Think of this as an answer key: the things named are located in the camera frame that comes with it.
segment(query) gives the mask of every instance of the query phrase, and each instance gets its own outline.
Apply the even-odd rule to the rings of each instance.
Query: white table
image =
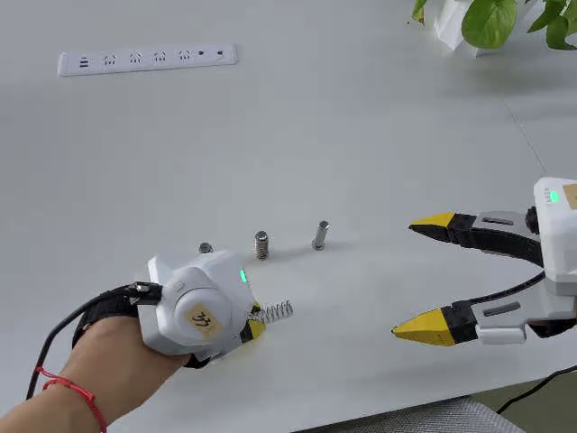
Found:
[[[290,299],[296,315],[203,371],[179,372],[114,431],[288,431],[572,364],[571,332],[453,348],[389,333],[536,272],[414,235],[411,220],[524,211],[545,169],[575,177],[577,153],[574,54],[547,51],[539,34],[478,60],[450,57],[409,12],[381,0],[6,7],[0,412],[23,397],[61,317],[142,276],[154,254],[203,241],[243,254],[258,300]],[[60,51],[179,41],[235,42],[240,62],[56,77]],[[332,228],[317,253],[321,219]],[[261,229],[265,263],[251,256]]]

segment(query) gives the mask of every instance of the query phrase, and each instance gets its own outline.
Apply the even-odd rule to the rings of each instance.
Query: hand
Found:
[[[147,347],[136,318],[105,318],[78,340],[60,376],[95,394],[110,425],[146,402],[188,358]]]

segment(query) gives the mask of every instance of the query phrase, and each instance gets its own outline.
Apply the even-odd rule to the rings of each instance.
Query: white pot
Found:
[[[518,24],[521,23],[525,15],[535,5],[537,0],[517,0],[517,21],[515,28],[518,29]],[[480,50],[472,47],[463,39],[461,33],[461,23],[463,17],[467,13],[472,0],[444,0],[443,9],[435,17],[435,32],[437,37],[443,41],[451,50],[456,50],[460,45],[466,45],[468,52],[474,56],[479,56],[487,50]]]

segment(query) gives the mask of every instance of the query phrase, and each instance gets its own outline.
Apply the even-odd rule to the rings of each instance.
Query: gray fabric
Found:
[[[307,433],[524,433],[486,406],[463,397],[383,413]]]

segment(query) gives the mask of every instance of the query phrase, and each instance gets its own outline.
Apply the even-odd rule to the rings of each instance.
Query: green leaf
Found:
[[[547,25],[547,46],[554,50],[577,50],[577,47],[565,42],[567,31],[569,30],[569,21],[561,15],[557,15]]]
[[[426,0],[416,0],[413,14],[411,15],[415,21],[421,24],[425,24],[425,3]]]
[[[477,48],[498,48],[511,34],[516,18],[515,0],[473,0],[463,18],[463,38]]]
[[[567,36],[577,32],[577,0],[571,0],[565,13],[563,14],[569,22],[569,29],[567,29]]]
[[[545,10],[539,17],[535,20],[527,33],[536,32],[537,30],[544,29],[556,16],[559,16],[561,11],[565,6],[565,2],[559,2],[555,0],[548,0],[545,3]]]

